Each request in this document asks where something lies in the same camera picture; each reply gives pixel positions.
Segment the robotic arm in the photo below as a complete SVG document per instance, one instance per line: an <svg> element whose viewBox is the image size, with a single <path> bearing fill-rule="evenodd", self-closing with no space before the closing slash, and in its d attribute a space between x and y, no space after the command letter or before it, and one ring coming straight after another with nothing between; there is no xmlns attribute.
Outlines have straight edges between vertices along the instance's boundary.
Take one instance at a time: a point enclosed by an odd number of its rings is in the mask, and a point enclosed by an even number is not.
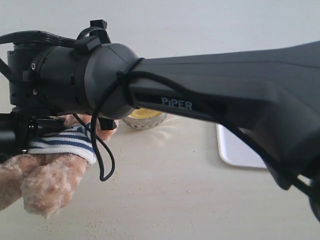
<svg viewBox="0 0 320 240"><path fill-rule="evenodd" d="M305 193L320 221L320 42L144 59L111 43L103 20L90 23L77 39L0 36L0 44L14 44L0 70L15 106L0 115L0 152L25 153L31 135L61 131L48 116L92 115L93 128L97 118L154 109L225 126L261 156L282 189Z"/></svg>

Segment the piper logo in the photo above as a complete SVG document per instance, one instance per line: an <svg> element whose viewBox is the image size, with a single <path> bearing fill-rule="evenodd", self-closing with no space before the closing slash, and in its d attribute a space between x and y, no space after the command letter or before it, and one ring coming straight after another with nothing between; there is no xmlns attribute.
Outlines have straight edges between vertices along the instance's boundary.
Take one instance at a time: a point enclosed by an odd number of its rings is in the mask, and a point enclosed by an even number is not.
<svg viewBox="0 0 320 240"><path fill-rule="evenodd" d="M192 103L190 101L184 101L180 99L167 98L167 97L162 97L161 101L162 101L162 105L165 105L165 106L184 109L184 110L192 110Z"/></svg>

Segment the striped fabric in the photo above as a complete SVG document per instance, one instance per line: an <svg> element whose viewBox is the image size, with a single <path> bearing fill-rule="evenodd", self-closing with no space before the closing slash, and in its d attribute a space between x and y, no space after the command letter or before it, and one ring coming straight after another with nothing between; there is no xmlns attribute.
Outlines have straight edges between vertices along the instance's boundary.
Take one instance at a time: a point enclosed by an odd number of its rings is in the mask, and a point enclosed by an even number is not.
<svg viewBox="0 0 320 240"><path fill-rule="evenodd" d="M75 154L87 160L90 165L96 162L90 132L82 125L75 125L59 134L34 138L29 143L28 154Z"/></svg>

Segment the white tray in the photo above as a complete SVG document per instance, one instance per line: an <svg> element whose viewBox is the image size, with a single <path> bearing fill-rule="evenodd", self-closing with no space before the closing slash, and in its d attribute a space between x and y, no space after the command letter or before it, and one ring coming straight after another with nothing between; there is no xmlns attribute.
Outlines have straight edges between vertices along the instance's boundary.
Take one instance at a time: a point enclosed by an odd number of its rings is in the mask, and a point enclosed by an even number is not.
<svg viewBox="0 0 320 240"><path fill-rule="evenodd" d="M247 168L267 168L255 151L219 124L217 124L217 138L220 157L226 164Z"/></svg>

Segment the stuffed toy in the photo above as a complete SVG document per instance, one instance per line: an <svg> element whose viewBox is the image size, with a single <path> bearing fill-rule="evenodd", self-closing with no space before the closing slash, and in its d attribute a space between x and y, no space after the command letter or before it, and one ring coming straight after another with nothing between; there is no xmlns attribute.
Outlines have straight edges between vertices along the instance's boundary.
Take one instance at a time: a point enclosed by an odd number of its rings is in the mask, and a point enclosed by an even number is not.
<svg viewBox="0 0 320 240"><path fill-rule="evenodd" d="M91 116L78 115L90 127ZM24 209L46 219L66 207L86 170L96 162L90 132L72 115L60 117L66 130L52 136L33 138L27 154L16 155L0 164L0 211L23 198ZM104 142L116 132L101 130Z"/></svg>

